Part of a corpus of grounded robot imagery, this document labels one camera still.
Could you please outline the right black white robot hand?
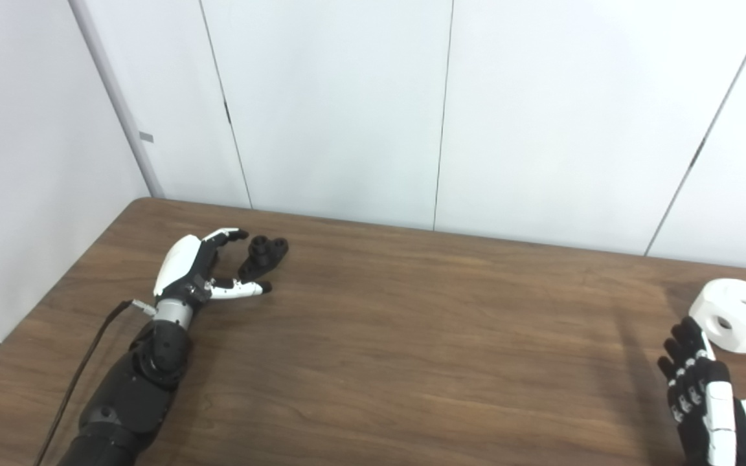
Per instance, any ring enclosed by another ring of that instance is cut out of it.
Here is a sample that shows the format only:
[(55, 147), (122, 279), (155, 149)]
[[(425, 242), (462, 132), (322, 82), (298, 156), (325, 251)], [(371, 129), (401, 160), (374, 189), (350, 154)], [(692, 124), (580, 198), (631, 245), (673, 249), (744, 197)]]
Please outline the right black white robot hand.
[(746, 399), (736, 396), (729, 368), (692, 316), (672, 326), (657, 366), (676, 424), (684, 465), (746, 465)]

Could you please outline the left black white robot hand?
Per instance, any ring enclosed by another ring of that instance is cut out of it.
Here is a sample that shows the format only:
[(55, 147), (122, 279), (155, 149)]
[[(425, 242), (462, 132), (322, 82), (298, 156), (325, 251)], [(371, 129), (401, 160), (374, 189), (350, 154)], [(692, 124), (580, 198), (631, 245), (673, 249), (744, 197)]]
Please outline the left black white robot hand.
[(158, 272), (153, 290), (155, 306), (165, 300), (198, 310), (210, 300), (239, 299), (269, 294), (269, 282), (243, 282), (239, 278), (213, 278), (219, 248), (246, 239), (249, 233), (222, 228), (204, 238), (187, 235), (172, 245)]

